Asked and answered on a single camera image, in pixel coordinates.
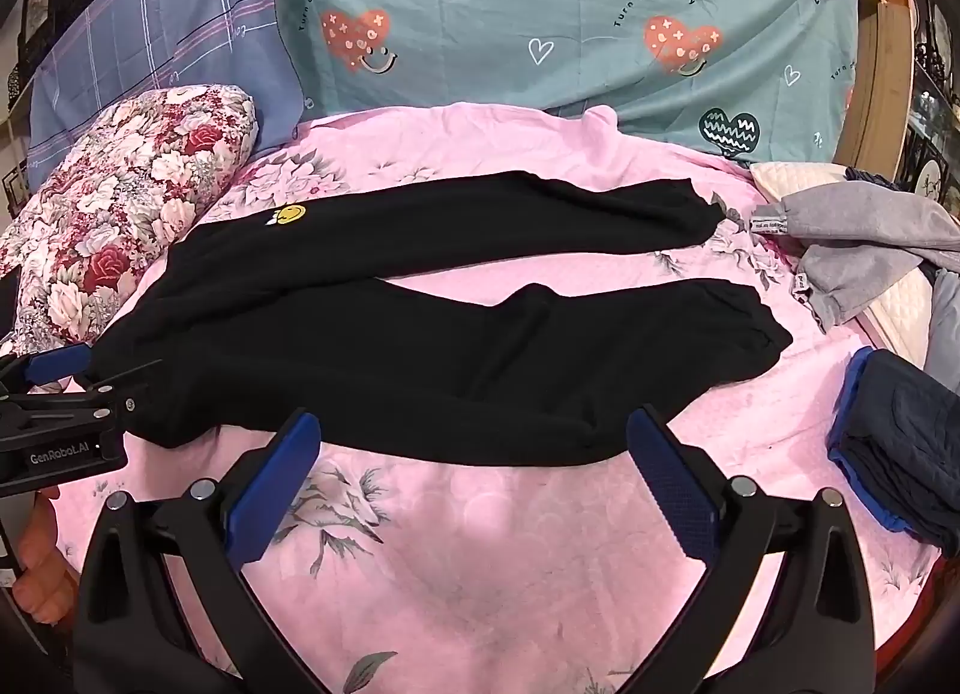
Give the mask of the person's left hand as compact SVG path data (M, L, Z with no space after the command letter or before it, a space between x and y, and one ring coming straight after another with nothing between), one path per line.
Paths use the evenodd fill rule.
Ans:
M59 525L53 502L57 486L39 490L16 554L23 574L13 585L14 601L36 623L67 627L73 621L78 598L78 574L57 548Z

